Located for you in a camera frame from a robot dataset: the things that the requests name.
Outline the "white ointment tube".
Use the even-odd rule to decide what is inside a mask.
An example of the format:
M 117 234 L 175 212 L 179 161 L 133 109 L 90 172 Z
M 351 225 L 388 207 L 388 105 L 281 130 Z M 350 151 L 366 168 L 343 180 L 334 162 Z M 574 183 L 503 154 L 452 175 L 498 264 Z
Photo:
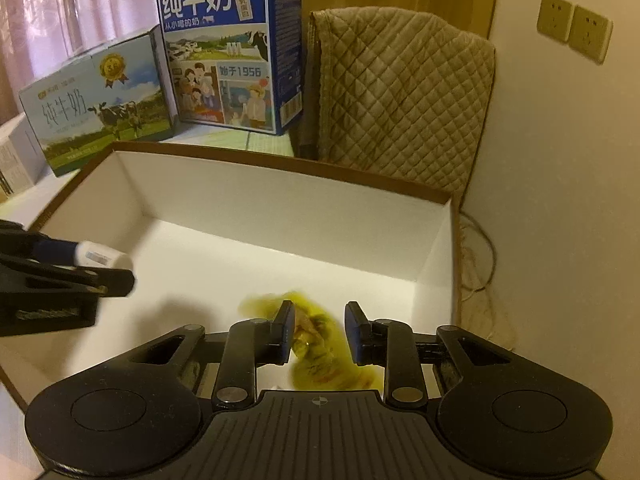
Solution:
M 124 252 L 88 240 L 40 240 L 32 250 L 32 258 L 57 266 L 134 270 L 131 258 Z

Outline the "yellow snack packet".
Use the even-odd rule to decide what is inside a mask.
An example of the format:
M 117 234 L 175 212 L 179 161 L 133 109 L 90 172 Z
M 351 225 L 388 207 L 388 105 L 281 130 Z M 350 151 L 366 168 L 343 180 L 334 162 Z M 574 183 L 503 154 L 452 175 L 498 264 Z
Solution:
M 301 292 L 249 296 L 239 306 L 247 318 L 273 320 L 283 301 L 295 310 L 290 381 L 296 390 L 383 390 L 383 372 L 352 362 L 343 325 Z

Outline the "brown white cardboard box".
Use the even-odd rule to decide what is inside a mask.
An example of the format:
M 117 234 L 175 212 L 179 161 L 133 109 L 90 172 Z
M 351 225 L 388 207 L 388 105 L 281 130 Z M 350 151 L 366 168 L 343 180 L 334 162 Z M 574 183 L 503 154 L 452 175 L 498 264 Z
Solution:
M 96 325 L 1 341 L 19 406 L 52 382 L 186 324 L 222 332 L 251 296 L 302 292 L 334 315 L 418 332 L 457 321 L 457 204 L 445 192 L 310 160 L 206 146 L 117 143 L 47 176 L 2 217 L 134 262 L 137 285 Z

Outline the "small white carton box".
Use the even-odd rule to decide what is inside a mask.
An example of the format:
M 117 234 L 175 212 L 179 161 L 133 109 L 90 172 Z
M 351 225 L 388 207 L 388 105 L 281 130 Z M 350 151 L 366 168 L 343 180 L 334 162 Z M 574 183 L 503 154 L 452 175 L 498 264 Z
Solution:
M 1 201 L 35 186 L 47 167 L 42 149 L 26 115 L 21 113 L 1 126 Z

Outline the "green cow milk box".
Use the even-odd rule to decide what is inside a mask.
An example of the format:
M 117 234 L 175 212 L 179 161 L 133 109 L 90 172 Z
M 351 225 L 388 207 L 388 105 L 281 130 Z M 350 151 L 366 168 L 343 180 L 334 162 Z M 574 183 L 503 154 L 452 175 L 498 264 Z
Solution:
M 70 58 L 18 92 L 53 173 L 61 177 L 118 141 L 160 141 L 178 112 L 155 25 Z

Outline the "quilted beige chair cover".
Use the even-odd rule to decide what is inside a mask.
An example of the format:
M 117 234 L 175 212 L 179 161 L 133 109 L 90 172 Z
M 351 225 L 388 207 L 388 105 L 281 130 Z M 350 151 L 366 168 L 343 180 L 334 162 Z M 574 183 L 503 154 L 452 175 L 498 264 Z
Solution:
M 494 45 L 439 16 L 314 11 L 297 153 L 463 196 L 485 127 Z

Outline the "blue milk carton box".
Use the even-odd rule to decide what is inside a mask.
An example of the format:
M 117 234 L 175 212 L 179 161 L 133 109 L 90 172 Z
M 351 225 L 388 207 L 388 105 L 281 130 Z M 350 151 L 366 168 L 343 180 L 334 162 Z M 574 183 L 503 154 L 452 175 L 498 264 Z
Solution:
M 303 110 L 302 0 L 156 0 L 182 122 L 280 136 Z

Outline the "pink curtain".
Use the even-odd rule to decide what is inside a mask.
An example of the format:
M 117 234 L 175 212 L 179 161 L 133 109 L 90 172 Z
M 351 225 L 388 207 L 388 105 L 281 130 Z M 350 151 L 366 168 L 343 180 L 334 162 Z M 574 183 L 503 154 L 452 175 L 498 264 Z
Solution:
M 1 120 L 18 92 L 68 58 L 158 21 L 155 0 L 1 0 Z

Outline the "beige wall socket left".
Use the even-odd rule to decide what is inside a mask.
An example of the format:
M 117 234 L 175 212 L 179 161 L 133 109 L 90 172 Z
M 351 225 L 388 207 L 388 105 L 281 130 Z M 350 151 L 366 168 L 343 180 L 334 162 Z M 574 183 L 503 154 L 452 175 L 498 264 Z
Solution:
M 566 0 L 540 0 L 537 32 L 561 44 L 566 44 L 570 36 L 574 11 L 574 3 Z

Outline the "beige wall socket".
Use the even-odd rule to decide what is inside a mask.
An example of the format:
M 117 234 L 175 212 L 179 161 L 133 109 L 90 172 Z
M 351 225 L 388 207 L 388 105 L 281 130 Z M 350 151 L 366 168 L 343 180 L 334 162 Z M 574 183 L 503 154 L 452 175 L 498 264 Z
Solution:
M 608 53 L 613 22 L 583 6 L 575 6 L 568 45 L 586 58 L 601 65 Z
M 540 0 L 537 32 L 561 44 L 566 44 L 570 36 L 574 11 L 574 3 L 566 0 Z

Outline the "beige wall socket right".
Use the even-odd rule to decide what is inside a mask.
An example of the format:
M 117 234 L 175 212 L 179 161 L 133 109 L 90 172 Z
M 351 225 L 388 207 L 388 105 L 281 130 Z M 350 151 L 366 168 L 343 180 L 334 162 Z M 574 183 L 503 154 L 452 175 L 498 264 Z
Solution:
M 583 6 L 575 6 L 568 45 L 586 58 L 601 65 L 608 53 L 613 22 Z

